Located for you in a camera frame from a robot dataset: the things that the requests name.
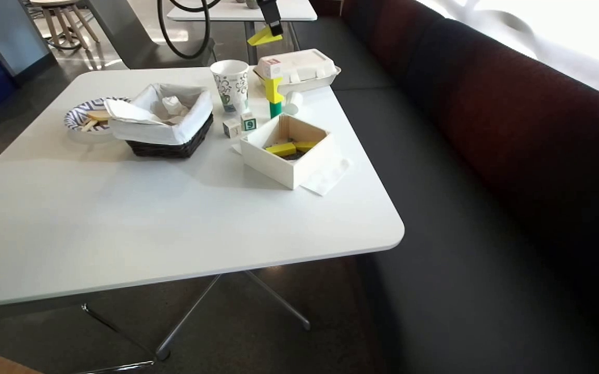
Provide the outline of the white napkin under box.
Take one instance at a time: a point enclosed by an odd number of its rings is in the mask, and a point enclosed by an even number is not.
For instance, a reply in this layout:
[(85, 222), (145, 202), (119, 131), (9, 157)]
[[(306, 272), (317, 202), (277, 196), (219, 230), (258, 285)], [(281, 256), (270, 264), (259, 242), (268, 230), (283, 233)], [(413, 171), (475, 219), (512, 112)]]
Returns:
[(313, 196), (328, 196), (350, 172), (347, 159), (328, 159), (313, 174), (310, 174), (301, 188)]

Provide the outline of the small white open box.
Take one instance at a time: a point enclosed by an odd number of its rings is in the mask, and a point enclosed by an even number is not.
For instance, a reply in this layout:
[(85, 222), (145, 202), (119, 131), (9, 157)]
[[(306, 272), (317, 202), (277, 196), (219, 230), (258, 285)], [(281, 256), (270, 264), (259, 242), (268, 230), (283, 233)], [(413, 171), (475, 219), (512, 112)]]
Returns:
[[(265, 150), (283, 142), (293, 142), (298, 157), (281, 159)], [(333, 157), (333, 136), (326, 128), (287, 115), (275, 116), (241, 140), (244, 163), (287, 189), (298, 189)]]

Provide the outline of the green tower block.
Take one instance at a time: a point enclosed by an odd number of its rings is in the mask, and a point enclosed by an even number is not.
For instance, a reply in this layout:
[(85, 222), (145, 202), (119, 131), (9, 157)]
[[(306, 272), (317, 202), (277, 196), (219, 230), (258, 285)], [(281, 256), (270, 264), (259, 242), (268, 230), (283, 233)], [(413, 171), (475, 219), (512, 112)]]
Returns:
[(279, 116), (283, 112), (283, 103), (270, 103), (270, 119)]

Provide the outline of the yellow tower block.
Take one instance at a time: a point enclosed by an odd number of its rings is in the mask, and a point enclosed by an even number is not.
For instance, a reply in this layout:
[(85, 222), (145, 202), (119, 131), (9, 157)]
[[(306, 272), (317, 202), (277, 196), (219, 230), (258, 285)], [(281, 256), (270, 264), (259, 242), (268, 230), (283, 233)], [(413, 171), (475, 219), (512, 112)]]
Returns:
[(279, 90), (279, 80), (265, 80), (265, 98), (270, 104), (281, 104), (283, 103), (283, 93)]

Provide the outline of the white clamshell takeout box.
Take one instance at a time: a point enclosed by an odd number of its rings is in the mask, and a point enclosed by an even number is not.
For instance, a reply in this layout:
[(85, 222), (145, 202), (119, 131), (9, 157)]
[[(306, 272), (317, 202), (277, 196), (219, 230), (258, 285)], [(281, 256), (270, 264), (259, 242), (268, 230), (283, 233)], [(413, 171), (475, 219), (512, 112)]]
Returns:
[(277, 80), (283, 91), (330, 86), (342, 69), (317, 49), (263, 57), (253, 66), (259, 80)]

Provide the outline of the green white cube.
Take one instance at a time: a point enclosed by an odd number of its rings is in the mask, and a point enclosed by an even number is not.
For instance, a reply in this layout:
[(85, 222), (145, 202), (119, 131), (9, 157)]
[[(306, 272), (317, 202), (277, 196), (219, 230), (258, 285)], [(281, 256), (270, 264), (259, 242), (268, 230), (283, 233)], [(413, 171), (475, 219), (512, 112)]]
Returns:
[(251, 116), (251, 115), (244, 115), (244, 116), (241, 116), (241, 128), (244, 128), (244, 131), (253, 131), (255, 127), (258, 127), (255, 116)]

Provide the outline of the white cube beside cup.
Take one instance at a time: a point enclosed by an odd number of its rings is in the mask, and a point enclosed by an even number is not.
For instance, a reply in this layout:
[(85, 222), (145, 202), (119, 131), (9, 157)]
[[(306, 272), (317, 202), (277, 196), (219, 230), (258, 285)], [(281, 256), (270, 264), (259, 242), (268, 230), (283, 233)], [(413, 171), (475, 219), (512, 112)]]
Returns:
[(225, 119), (223, 120), (223, 134), (233, 140), (241, 136), (241, 120), (240, 119)]

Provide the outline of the white patterned paper cup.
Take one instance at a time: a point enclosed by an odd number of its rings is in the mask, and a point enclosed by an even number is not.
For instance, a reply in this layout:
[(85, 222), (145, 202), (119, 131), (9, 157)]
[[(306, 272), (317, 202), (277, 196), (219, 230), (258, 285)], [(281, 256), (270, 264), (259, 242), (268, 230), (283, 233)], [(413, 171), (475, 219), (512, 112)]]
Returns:
[(250, 110), (250, 70), (244, 61), (219, 61), (209, 73), (227, 115), (246, 115)]

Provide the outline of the dark basket with white liner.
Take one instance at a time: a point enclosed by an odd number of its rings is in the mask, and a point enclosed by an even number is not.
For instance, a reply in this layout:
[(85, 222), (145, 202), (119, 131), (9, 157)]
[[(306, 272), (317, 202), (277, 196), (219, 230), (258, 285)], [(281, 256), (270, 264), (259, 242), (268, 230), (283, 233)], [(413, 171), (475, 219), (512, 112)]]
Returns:
[(136, 157), (190, 159), (212, 125), (212, 98), (204, 87), (154, 84), (131, 103), (105, 99), (110, 134)]

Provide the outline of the dark bench sofa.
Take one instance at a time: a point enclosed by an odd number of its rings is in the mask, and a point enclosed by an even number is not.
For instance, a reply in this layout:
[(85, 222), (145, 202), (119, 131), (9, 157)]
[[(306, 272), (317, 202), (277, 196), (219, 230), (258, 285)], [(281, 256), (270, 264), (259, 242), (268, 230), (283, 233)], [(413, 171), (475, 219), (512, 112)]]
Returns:
[(599, 91), (422, 0), (310, 0), (400, 217), (385, 374), (599, 374)]

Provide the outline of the wooden stick in bowl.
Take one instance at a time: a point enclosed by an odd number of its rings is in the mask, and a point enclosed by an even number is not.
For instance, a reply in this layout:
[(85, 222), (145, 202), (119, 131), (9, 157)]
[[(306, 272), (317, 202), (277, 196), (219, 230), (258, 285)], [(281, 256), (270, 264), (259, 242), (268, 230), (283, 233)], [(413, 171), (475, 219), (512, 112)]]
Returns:
[(103, 120), (87, 120), (84, 127), (79, 127), (82, 134), (94, 131), (95, 127), (103, 127)]

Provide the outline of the blue patterned paper bowl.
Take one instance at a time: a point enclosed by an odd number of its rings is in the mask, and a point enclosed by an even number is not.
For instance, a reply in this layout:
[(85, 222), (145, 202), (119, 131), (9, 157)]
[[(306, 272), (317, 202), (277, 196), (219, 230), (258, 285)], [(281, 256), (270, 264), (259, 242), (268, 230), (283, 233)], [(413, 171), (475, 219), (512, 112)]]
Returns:
[(95, 134), (95, 131), (105, 131), (108, 128), (110, 115), (105, 110), (105, 98), (95, 98), (95, 99), (87, 99), (84, 104), (77, 104), (75, 109), (70, 109), (65, 115), (65, 125), (70, 131), (79, 131), (79, 127), (84, 127), (91, 119), (94, 120), (103, 120), (105, 125), (103, 127), (95, 127), (94, 131), (87, 131), (87, 134)]

